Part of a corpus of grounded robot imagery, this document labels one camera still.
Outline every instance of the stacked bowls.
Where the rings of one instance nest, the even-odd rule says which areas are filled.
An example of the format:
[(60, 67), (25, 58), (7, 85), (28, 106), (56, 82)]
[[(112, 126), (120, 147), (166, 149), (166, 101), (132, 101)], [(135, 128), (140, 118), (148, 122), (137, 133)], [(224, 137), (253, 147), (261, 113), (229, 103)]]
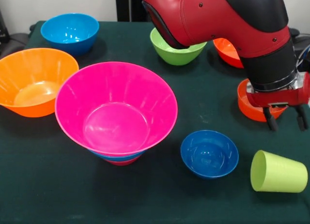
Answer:
[(161, 142), (177, 119), (172, 89), (157, 74), (125, 62), (103, 62), (73, 74), (60, 88), (56, 118), (76, 143), (127, 165)]

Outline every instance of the dark green table cover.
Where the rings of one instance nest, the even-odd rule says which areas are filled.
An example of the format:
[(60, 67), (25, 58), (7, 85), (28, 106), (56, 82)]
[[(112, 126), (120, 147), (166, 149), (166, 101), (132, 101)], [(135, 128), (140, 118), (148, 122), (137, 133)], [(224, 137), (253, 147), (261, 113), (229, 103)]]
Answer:
[[(49, 47), (40, 34), (42, 23), (27, 48)], [(257, 193), (249, 180), (259, 149), (309, 168), (309, 131), (299, 131), (295, 111), (284, 112), (276, 133), (247, 119), (236, 99), (243, 70), (223, 63), (212, 42), (187, 66), (167, 65), (150, 42), (152, 28), (152, 23), (101, 22), (92, 51), (77, 60), (80, 68), (126, 61), (163, 77), (179, 105), (171, 134), (132, 165), (119, 167), (71, 141), (54, 114), (28, 119), (2, 107), (0, 223), (310, 223), (309, 187), (300, 194)], [(228, 176), (202, 180), (183, 164), (182, 140), (202, 129), (222, 132), (237, 145), (239, 164)]]

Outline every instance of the plastic bowl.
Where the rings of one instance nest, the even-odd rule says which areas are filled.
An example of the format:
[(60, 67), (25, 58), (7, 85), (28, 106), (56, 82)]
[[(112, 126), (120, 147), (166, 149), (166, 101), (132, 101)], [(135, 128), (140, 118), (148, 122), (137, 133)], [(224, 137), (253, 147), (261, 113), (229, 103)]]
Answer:
[(126, 156), (161, 142), (177, 119), (172, 89), (158, 75), (125, 62), (90, 65), (71, 76), (56, 98), (56, 118), (81, 146)]
[[(263, 108), (254, 107), (250, 104), (247, 97), (247, 83), (248, 79), (243, 80), (237, 89), (238, 94), (238, 106), (240, 111), (249, 119), (260, 122), (267, 122), (263, 113)], [(270, 113), (277, 119), (284, 111), (284, 108), (270, 108)]]
[(193, 132), (181, 145), (185, 165), (198, 177), (215, 179), (231, 173), (239, 161), (236, 145), (225, 135), (209, 130)]
[(62, 83), (78, 71), (77, 61), (52, 48), (32, 48), (0, 59), (0, 105), (37, 118), (54, 113)]
[(158, 55), (168, 64), (181, 66), (192, 62), (203, 50), (206, 43), (190, 46), (188, 49), (174, 49), (166, 43), (158, 30), (154, 28), (150, 34), (151, 42)]
[(116, 161), (110, 161), (110, 160), (106, 160), (107, 162), (111, 163), (111, 164), (114, 164), (116, 166), (126, 166), (126, 165), (129, 165), (129, 164), (132, 164), (134, 161), (136, 161), (137, 159), (139, 158), (139, 156), (135, 159), (132, 159), (132, 160), (127, 160), (127, 161), (121, 161), (121, 162), (116, 162)]
[(98, 21), (85, 14), (59, 15), (46, 21), (41, 27), (42, 36), (53, 48), (73, 56), (90, 51), (98, 31)]
[(94, 151), (91, 151), (91, 152), (95, 154), (96, 156), (100, 157), (101, 159), (104, 159), (108, 162), (126, 162), (126, 161), (133, 160), (133, 159), (137, 160), (144, 153), (144, 151), (141, 151), (141, 152), (138, 152), (132, 155), (113, 157), (113, 156), (106, 156), (103, 154), (99, 154)]
[(236, 48), (227, 39), (218, 38), (213, 40), (218, 55), (229, 65), (235, 68), (243, 68)]

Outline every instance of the black stand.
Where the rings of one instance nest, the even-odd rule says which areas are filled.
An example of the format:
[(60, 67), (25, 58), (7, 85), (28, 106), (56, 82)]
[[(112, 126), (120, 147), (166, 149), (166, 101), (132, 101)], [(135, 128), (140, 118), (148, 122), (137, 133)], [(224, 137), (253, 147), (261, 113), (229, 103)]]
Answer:
[(9, 35), (0, 11), (0, 59), (23, 50), (28, 40), (28, 34), (25, 33)]

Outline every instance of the plastic cup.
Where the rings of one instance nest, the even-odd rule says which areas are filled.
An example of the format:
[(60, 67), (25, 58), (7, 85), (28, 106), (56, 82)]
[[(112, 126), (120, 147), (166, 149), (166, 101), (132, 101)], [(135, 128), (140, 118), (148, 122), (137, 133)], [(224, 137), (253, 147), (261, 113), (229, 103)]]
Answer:
[(300, 193), (308, 182), (304, 164), (259, 150), (251, 166), (251, 184), (257, 192)]

